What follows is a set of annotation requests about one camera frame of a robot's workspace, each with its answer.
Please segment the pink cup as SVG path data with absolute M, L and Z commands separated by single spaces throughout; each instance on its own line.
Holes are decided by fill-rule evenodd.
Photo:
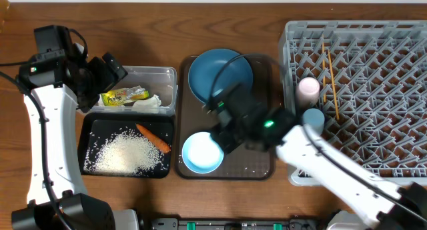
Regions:
M 314 106 L 320 96 L 320 83 L 316 78 L 305 77 L 296 87 L 296 101 L 299 107 L 308 108 Z

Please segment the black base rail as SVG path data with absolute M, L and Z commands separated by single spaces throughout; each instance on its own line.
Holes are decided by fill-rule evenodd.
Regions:
M 148 230 L 315 230 L 314 219 L 288 220 L 213 220 L 158 218 L 147 224 Z

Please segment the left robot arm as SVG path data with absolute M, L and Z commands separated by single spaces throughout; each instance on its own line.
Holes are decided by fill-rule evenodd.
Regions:
M 31 127 L 31 182 L 25 208 L 11 214 L 14 229 L 138 229 L 133 209 L 114 211 L 91 197 L 79 168 L 75 115 L 127 74 L 109 53 L 89 59 L 74 30 L 34 31 L 37 53 L 19 64 L 13 83 L 24 95 Z

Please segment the dark blue plate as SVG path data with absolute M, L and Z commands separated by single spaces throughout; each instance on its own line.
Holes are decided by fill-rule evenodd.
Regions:
M 211 49 L 199 55 L 191 64 L 188 82 L 191 92 L 202 103 L 207 103 L 215 76 L 230 59 L 239 53 L 231 49 Z M 245 58 L 232 62 L 219 76 L 214 87 L 214 95 L 236 83 L 242 83 L 251 90 L 254 82 L 252 68 Z

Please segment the wooden chopstick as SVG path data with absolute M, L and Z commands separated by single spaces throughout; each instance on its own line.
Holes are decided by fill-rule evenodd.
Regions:
M 333 71 L 332 58 L 331 58 L 330 51 L 328 51 L 328 62 L 329 62 L 329 68 L 330 68 L 330 77 L 331 77 L 331 85 L 332 85 L 333 98 L 334 98 L 336 120 L 340 120 L 340 114 L 338 110 L 338 101 L 337 101 L 337 95 L 336 95 L 336 86 L 334 81 L 334 71 Z
M 326 50 L 325 50 L 325 43 L 324 43 L 324 35 L 322 34 L 322 39 L 323 39 L 323 42 L 322 42 L 322 54 L 324 54 L 325 56 L 326 56 Z M 326 70 L 326 60 L 325 59 L 323 59 L 322 60 L 322 71 L 324 72 Z M 322 86 L 323 86 L 323 89 L 325 89 L 326 88 L 326 77 L 325 77 L 325 75 L 323 76 L 323 79 L 322 79 Z M 326 103 L 326 94 L 324 94 L 323 95 L 323 102 L 324 103 Z

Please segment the black plastic tray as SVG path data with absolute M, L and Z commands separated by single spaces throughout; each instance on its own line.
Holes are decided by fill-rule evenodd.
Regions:
M 142 115 L 142 114 L 118 114 L 118 113 L 90 113 L 84 121 L 77 148 L 79 157 L 79 168 L 82 175 L 90 175 L 83 172 L 83 158 L 87 150 L 90 135 L 100 135 L 106 137 L 119 129 L 134 129 L 138 131 L 135 124 L 143 125 L 154 135 L 165 141 L 170 147 L 173 145 L 174 121 L 172 117 L 161 115 Z M 166 153 L 169 156 L 169 169 L 171 164 L 171 152 Z M 157 174 L 155 177 L 136 177 L 136 178 L 164 178 L 169 170 L 163 175 Z

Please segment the light blue bowl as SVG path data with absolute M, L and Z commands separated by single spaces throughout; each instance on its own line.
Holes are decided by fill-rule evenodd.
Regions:
M 209 132 L 201 131 L 190 135 L 185 140 L 181 156 L 190 171 L 207 174 L 215 171 L 222 164 L 224 152 L 211 138 Z

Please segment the brown serving tray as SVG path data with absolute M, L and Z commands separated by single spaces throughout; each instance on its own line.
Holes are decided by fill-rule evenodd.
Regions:
M 207 131 L 216 125 L 214 116 L 203 110 L 203 103 L 191 92 L 188 83 L 188 73 L 191 64 L 197 57 L 187 57 L 179 68 L 179 92 L 177 104 L 177 126 L 179 146 L 175 152 L 175 170 L 184 179 L 198 180 L 228 180 L 262 181 L 268 179 L 275 170 L 275 157 L 270 152 L 260 152 L 246 149 L 240 145 L 236 150 L 226 155 L 222 164 L 211 173 L 199 174 L 189 170 L 182 159 L 182 147 L 185 140 L 199 131 Z

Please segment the grey dishwasher rack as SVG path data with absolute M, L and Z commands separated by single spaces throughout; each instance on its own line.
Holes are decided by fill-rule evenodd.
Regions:
M 287 109 L 299 112 L 296 87 L 316 78 L 326 140 L 375 175 L 399 185 L 426 184 L 425 21 L 290 21 L 278 48 Z

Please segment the pile of white rice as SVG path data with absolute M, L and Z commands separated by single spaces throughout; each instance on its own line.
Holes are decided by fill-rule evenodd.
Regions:
M 90 175 L 155 177 L 168 170 L 169 156 L 134 129 L 92 133 L 83 158 L 83 172 Z

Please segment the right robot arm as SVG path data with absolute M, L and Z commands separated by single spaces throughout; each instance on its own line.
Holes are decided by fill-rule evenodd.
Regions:
M 206 109 L 219 123 L 211 138 L 231 153 L 273 149 L 278 159 L 316 179 L 349 206 L 369 229 L 425 229 L 426 189 L 404 188 L 352 161 L 285 108 L 270 109 L 241 83 L 209 90 Z

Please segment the yellow green snack wrapper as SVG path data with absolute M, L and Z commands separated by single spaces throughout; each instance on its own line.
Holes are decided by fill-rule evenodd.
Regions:
M 115 89 L 101 94 L 103 104 L 111 107 L 132 103 L 148 97 L 149 91 L 139 85 L 131 88 Z

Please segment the light blue cup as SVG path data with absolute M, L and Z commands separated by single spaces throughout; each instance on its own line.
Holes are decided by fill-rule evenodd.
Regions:
M 307 109 L 302 120 L 308 124 L 318 135 L 321 135 L 324 130 L 325 117 L 322 111 L 316 108 Z

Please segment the clear plastic bin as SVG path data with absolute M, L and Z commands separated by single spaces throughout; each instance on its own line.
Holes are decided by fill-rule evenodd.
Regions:
M 177 100 L 177 73 L 173 67 L 125 66 L 128 75 L 114 89 L 140 86 L 149 93 L 148 99 L 157 97 L 157 106 L 147 103 L 126 103 L 122 107 L 103 106 L 100 99 L 89 113 L 123 114 L 175 114 Z

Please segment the orange carrot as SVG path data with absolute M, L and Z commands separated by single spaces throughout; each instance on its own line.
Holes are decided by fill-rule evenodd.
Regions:
M 170 146 L 165 141 L 160 139 L 157 135 L 154 135 L 150 130 L 145 128 L 143 125 L 140 125 L 137 123 L 135 125 L 138 131 L 162 153 L 169 153 L 171 151 Z

